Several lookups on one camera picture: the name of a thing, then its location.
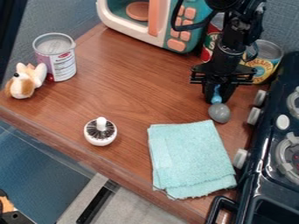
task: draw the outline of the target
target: toy stove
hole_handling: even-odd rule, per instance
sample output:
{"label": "toy stove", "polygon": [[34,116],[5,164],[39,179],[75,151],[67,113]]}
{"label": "toy stove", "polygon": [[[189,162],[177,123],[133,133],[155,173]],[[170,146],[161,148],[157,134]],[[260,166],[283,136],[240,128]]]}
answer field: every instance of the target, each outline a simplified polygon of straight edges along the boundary
{"label": "toy stove", "polygon": [[232,223],[299,223],[299,52],[284,57],[277,79],[259,91],[247,122],[255,125],[248,150],[233,164],[242,169],[237,201],[217,197],[207,224],[220,209],[233,212]]}

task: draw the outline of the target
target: toy microwave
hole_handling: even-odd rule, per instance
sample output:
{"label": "toy microwave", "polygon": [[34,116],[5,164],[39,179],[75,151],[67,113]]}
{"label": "toy microwave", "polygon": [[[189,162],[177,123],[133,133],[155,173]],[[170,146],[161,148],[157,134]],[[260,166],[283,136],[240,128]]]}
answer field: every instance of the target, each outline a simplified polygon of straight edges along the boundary
{"label": "toy microwave", "polygon": [[[199,42],[202,29],[181,32],[172,30],[170,18],[176,4],[177,0],[98,0],[97,11],[101,21],[114,30],[154,46],[177,53],[187,53]],[[145,19],[135,19],[130,15],[130,9],[135,10],[138,16],[143,13],[144,8],[147,12]],[[205,0],[184,0],[176,25],[200,22],[211,11]]]}

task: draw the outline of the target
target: plush toy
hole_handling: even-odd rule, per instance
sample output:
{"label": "plush toy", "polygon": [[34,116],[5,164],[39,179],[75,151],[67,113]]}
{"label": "plush toy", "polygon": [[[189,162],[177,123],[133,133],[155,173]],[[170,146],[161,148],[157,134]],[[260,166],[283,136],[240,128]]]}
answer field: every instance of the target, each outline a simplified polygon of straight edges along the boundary
{"label": "plush toy", "polygon": [[39,64],[37,67],[32,64],[27,66],[18,63],[17,72],[6,83],[5,93],[16,99],[25,99],[33,95],[36,88],[40,88],[46,77],[46,65]]}

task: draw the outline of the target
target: gray wall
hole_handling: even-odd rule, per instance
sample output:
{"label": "gray wall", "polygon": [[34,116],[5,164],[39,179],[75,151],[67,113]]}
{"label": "gray wall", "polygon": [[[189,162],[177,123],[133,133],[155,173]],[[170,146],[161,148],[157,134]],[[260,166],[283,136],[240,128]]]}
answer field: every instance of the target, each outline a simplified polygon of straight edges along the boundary
{"label": "gray wall", "polygon": [[275,42],[285,52],[298,51],[298,20],[298,0],[268,0],[262,38]]}
{"label": "gray wall", "polygon": [[32,41],[40,34],[63,32],[74,39],[100,20],[96,0],[29,0],[3,84],[15,72],[18,62],[35,62]]}

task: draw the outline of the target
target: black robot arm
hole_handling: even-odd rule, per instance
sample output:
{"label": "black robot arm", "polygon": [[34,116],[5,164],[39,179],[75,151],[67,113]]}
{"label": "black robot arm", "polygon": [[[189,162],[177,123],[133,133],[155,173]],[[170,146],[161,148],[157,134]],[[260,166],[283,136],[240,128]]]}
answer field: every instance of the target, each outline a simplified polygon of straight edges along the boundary
{"label": "black robot arm", "polygon": [[216,12],[224,11],[224,30],[219,35],[212,59],[205,64],[193,66],[191,83],[202,84],[205,100],[211,103],[214,89],[220,86],[219,93],[223,102],[227,102],[239,85],[251,85],[255,69],[240,65],[247,46],[254,45],[255,54],[245,59],[253,60],[258,48],[254,43],[261,36],[262,19],[266,0],[205,0],[213,9],[211,15],[194,27],[175,26],[175,19],[183,0],[178,0],[172,15],[171,25],[174,30],[196,29],[207,25]]}

